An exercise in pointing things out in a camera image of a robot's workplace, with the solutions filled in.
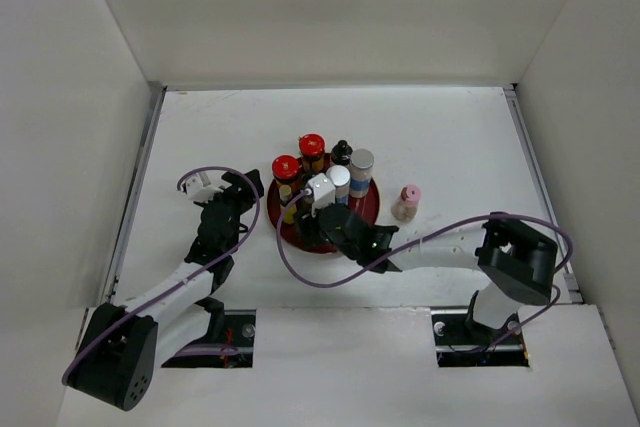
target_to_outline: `salt shaker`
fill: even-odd
[[[418,212],[418,203],[422,192],[417,185],[405,185],[400,192],[398,200],[396,200],[391,213],[400,222],[409,222],[413,220]]]

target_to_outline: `bottle with black cap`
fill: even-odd
[[[338,141],[333,149],[331,149],[331,165],[344,165],[345,167],[349,167],[352,152],[353,149],[346,140]]]

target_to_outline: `pink lid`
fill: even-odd
[[[421,196],[420,188],[413,184],[405,185],[400,193],[400,197],[407,207],[417,207]]]

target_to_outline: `white table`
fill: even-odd
[[[323,135],[328,148],[345,138],[355,148],[374,153],[382,199],[379,224],[397,224],[390,208],[404,184],[421,187],[417,217],[396,236],[413,239],[492,210],[546,219],[500,88],[172,92],[160,114],[116,301],[168,276],[195,238],[200,209],[175,191],[181,174],[204,165],[259,168],[268,187],[272,160],[296,154],[298,137],[308,132]],[[483,232],[478,225],[460,237],[473,251],[481,245]],[[227,308],[466,305],[473,292],[487,284],[479,272],[418,269],[368,274],[343,287],[317,291],[290,276],[278,257],[274,235],[263,215],[252,238],[234,255],[229,280],[216,292]],[[337,255],[292,248],[287,252],[304,275],[318,281],[358,269]],[[561,274],[556,283],[563,290],[562,301],[568,301]]]
[[[417,218],[397,235],[491,210],[545,217],[502,89],[170,93],[116,302],[162,280],[188,251],[200,210],[175,192],[182,173],[257,167],[268,185],[272,159],[295,153],[307,132],[373,151],[381,224],[393,223],[389,209],[403,184],[422,188]],[[482,235],[465,232],[466,245],[479,245]],[[358,268],[337,255],[288,253],[316,280]],[[160,369],[129,413],[67,389],[58,426],[638,426],[593,306],[554,307],[527,325],[530,368],[441,369],[424,306],[466,305],[486,285],[483,274],[417,269],[314,290],[280,263],[266,216],[234,258],[215,297],[227,308],[257,308],[252,369]],[[561,275],[556,283],[566,300]]]

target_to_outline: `wall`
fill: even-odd
[[[584,297],[640,409],[640,0],[568,0],[518,88]]]
[[[104,0],[0,0],[0,412],[54,425],[149,89]]]
[[[515,82],[565,0],[107,0],[170,85]]]

